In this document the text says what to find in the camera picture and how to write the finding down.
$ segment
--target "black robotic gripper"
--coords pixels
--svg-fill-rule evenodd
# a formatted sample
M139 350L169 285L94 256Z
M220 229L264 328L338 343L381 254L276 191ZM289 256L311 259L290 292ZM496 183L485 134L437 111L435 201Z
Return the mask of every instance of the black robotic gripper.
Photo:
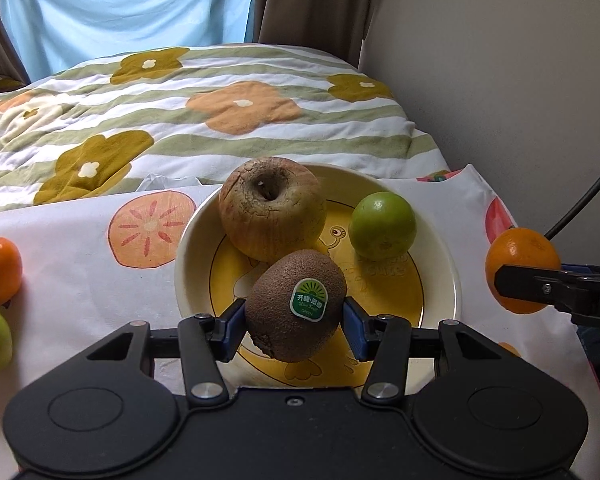
M216 361L245 335L244 300L177 329L133 321L9 403L18 480L573 479L587 413L558 381L456 320L437 330L370 317L352 298L342 329L373 364L351 388L239 388ZM436 378L405 396L409 358ZM186 396L152 379L180 358Z

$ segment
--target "tablecloth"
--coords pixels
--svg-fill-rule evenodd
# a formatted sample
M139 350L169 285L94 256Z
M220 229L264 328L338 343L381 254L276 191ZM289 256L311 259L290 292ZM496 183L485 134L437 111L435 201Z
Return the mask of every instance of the tablecloth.
M382 182L406 197L446 241L461 279L460 319L515 347L584 402L589 433L572 471L582 480L600 480L600 390L575 327L567 315L552 308L528 316L509 313L488 290L484 257L490 240L512 223L504 204L472 166L430 179ZM184 197L179 204L190 215L194 204L216 188L178 189ZM173 212L158 210L162 197L155 191L0 213L0 236L17 244L24 263L22 290L8 308L1 308L14 335L14 361L0 371L0 420L5 405L21 387L130 320L147 320L152 328L177 325L173 232L158 229L147 242L134 236L133 227L128 227L125 238L111 230L115 215L133 216L132 210L140 214L131 201L151 194L149 210L153 207L152 214L164 215L163 224L177 230L178 225L172 224L180 224L182 218L169 221ZM118 243L112 245L113 239ZM158 362L156 378L174 392L182 391L177 361ZM0 480L15 472L16 463L0 430Z

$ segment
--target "yellow plate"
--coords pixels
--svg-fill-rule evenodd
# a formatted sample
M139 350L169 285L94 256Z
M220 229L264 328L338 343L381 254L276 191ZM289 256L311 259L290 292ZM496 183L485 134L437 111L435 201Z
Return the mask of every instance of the yellow plate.
M347 234L349 218L365 196L388 190L379 181L327 164L306 164L328 199L327 221L315 249L343 270L347 294L371 315L394 314L413 326L436 328L458 315L459 279L451 256L432 226L416 211L418 234L410 254L385 262L360 260ZM218 192L210 195L187 225L176 255L175 287L184 317L221 314L235 298L248 295L267 264L247 258L226 238L218 215ZM247 335L230 364L219 364L233 386L361 386L370 363L359 363L340 329L310 360L282 363L266 357ZM409 389L432 377L429 360L411 360Z

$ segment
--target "gray wall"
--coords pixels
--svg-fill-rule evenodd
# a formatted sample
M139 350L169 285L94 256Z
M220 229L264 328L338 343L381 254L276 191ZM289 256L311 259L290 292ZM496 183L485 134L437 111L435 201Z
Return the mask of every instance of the gray wall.
M600 174L600 0L381 0L362 70L545 232ZM600 193L554 238L600 264Z

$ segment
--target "screw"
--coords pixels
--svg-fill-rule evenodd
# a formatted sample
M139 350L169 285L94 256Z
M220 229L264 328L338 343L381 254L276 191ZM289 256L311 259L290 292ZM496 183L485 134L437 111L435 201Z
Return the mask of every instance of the screw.
M218 383L198 383L191 389L191 394L199 399L213 399L223 391L224 388Z
M398 394L398 386L391 383L373 383L366 392L376 399L391 399Z
M304 404L304 399L301 399L301 397L289 397L286 400L286 405L287 406L302 406Z

